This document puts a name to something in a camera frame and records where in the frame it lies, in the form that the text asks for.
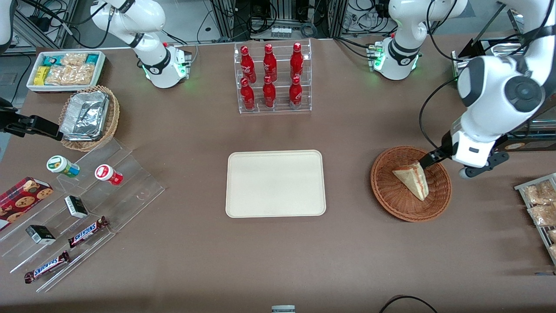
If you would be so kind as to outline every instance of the table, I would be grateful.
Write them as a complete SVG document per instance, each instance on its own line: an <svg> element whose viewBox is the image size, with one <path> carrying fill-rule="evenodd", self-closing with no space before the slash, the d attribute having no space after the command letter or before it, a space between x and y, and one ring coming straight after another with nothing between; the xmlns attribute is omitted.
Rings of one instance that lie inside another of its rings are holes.
<svg viewBox="0 0 556 313"><path fill-rule="evenodd" d="M437 41L450 51L468 36ZM418 112L450 78L450 61L427 40L417 69L389 81L332 40L312 45L313 111L281 116L239 115L233 44L201 46L191 79L167 90L145 79L132 50L105 50L101 82L121 105L116 137L167 190L48 293L0 265L0 311L377 312L406 294L440 312L553 312L556 279L533 275L553 267L513 186L556 172L554 153L512 154L472 180L445 161L449 208L432 222L398 220L374 198L370 167L392 146L430 149ZM67 98L30 92L23 113L57 120ZM454 86L441 90L425 110L429 135L438 142L464 110ZM228 156L295 149L323 155L326 213L229 218ZM44 163L54 154L80 156L41 136L12 138L0 189L27 175L52 180ZM428 312L414 300L392 307Z"/></svg>

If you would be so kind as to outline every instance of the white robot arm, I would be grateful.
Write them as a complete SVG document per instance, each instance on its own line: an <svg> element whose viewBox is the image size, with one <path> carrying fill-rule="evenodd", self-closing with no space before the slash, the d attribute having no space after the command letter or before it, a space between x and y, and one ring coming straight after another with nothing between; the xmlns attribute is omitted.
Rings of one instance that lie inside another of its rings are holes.
<svg viewBox="0 0 556 313"><path fill-rule="evenodd" d="M442 146L421 160L424 168L445 158L462 163L474 177L508 158L493 153L497 140L530 119L556 91L556 14L554 0L505 0L525 20L523 56L480 56L458 78L467 111L444 135Z"/></svg>
<svg viewBox="0 0 556 313"><path fill-rule="evenodd" d="M129 45L141 62L147 78L159 88L169 88L187 77L184 52L165 46L154 33L162 30L166 16L160 4L152 0L95 1L91 14L104 6L93 22Z"/></svg>
<svg viewBox="0 0 556 313"><path fill-rule="evenodd" d="M427 13L429 22L460 15L467 0L390 0L388 14L398 24L394 38L386 38L374 45L373 69L391 80L406 78L418 59L426 39Z"/></svg>

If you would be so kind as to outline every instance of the red bottle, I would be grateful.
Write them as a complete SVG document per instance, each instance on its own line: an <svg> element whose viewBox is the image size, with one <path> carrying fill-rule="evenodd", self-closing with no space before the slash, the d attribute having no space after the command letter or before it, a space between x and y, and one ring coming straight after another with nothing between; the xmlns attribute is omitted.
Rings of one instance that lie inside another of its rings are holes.
<svg viewBox="0 0 556 313"><path fill-rule="evenodd" d="M270 75L265 76L265 85L262 87L262 93L265 94L266 107L273 109L276 105L276 87L274 87Z"/></svg>
<svg viewBox="0 0 556 313"><path fill-rule="evenodd" d="M241 99L243 100L245 110L253 111L255 109L255 93L253 88L249 86L249 80L247 78L241 78Z"/></svg>
<svg viewBox="0 0 556 313"><path fill-rule="evenodd" d="M291 55L290 59L290 76L294 79L295 75L301 77L303 74L303 55L301 54L301 44L294 43L294 53Z"/></svg>
<svg viewBox="0 0 556 313"><path fill-rule="evenodd" d="M301 106L301 93L303 92L303 89L301 88L301 85L299 85L299 76L295 76L291 82L291 86L290 86L290 107L294 110L299 109L299 107Z"/></svg>
<svg viewBox="0 0 556 313"><path fill-rule="evenodd" d="M249 55L249 49L246 46L240 48L241 51L241 71L244 77L247 77L250 84L254 84L257 81L257 75L255 74L255 63L253 58Z"/></svg>
<svg viewBox="0 0 556 313"><path fill-rule="evenodd" d="M265 59L262 61L262 64L265 66L265 75L269 75L272 81L276 81L278 79L276 57L272 52L272 45L269 43L265 45Z"/></svg>

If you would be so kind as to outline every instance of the acrylic display rack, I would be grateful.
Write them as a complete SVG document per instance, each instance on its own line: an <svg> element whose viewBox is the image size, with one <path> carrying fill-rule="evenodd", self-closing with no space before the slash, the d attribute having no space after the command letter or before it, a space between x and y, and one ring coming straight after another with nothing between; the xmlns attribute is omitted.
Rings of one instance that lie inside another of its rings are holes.
<svg viewBox="0 0 556 313"><path fill-rule="evenodd" d="M303 74L301 75L300 85L303 88L301 94L301 106L299 109L292 109L290 107L290 58L293 53L294 43L301 43L301 54L303 55ZM265 44L267 42L245 42L235 44L234 49L234 68L236 73L236 89L237 89L237 103L240 114L284 114L284 113L310 113L312 109L312 93L311 93L311 41L310 40L279 40L272 41L272 50L276 56L276 63L278 68L278 79L274 82L276 87L276 105L273 109L266 107L264 102L264 95L262 87L264 86L265 70L262 61L265 57ZM254 111L245 110L241 99L241 84L240 80L243 77L241 72L241 53L240 47L247 46L249 54L255 62L255 73L257 74L257 81L251 84L251 88L255 93L255 109Z"/></svg>
<svg viewBox="0 0 556 313"><path fill-rule="evenodd" d="M528 183L524 183L518 186L515 186L514 189L519 191L519 194L522 196L523 201L525 201L525 205L527 206L527 212L529 213L529 215L531 215L531 208L534 206L533 203L531 203L529 201L529 199L525 196L525 187L527 186L531 186L531 185L536 185L538 183L544 182L545 180L550 181L552 188L554 188L554 190L556 190L556 173L551 174L551 175L547 175L544 177L541 177L539 179L535 179L535 180L531 180ZM537 230L539 231L540 237L543 240L543 243L545 245L545 247L547 248L548 251L548 247L550 247L551 245L555 244L555 242L552 242L552 240L550 240L550 237L548 237L548 232L555 229L556 227L554 226L537 226L535 225ZM556 258L554 256L552 256L552 254L548 253L550 255L550 258L552 259L552 263L556 266Z"/></svg>
<svg viewBox="0 0 556 313"><path fill-rule="evenodd" d="M81 167L79 175L75 178L59 175L51 183L54 193L44 200L50 201L48 204L31 209L0 232L2 262L11 269L10 273L21 277L22 284L25 273L48 263L64 250L68 251L71 258L69 264L60 265L54 272L41 276L29 285L37 292L51 289L164 191L160 183L135 161L131 151L116 139L96 147L75 163ZM96 179L94 172L101 164L108 164L122 173L123 182L114 186ZM64 202L68 195L82 199L88 211L86 218L70 215ZM67 240L101 216L105 216L110 225L70 249ZM56 241L49 246L36 244L25 231L33 224L46 226Z"/></svg>

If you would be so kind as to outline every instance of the brown wicker basket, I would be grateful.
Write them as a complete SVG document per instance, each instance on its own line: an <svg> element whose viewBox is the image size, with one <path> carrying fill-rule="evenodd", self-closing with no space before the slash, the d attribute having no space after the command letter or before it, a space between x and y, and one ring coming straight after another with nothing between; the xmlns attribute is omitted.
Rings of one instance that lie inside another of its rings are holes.
<svg viewBox="0 0 556 313"><path fill-rule="evenodd" d="M371 188L390 214L408 222L426 222L439 217L451 199L451 181L442 164L425 169L429 195L425 201L415 195L392 173L396 167L420 160L427 152L413 146L397 146L382 152L371 170Z"/></svg>
<svg viewBox="0 0 556 313"><path fill-rule="evenodd" d="M72 150L79 150L81 152L89 152L94 147L104 142L110 141L114 136L114 133L116 132L116 128L118 127L118 119L120 118L120 105L118 103L118 99L116 99L116 97L114 96L114 94L110 89L104 86L95 86L95 87L89 87L80 90L75 94L93 92L93 91L102 91L108 94L108 96L110 96L110 103L108 105L108 112L106 114L106 122L105 122L102 138L98 141L69 141L69 140L62 139L62 145L65 146L66 148ZM66 105L62 109L62 114L58 118L58 125L62 125L62 121L64 120L64 116L66 115L68 104L70 103L69 101L70 101L69 99L68 101L66 101Z"/></svg>

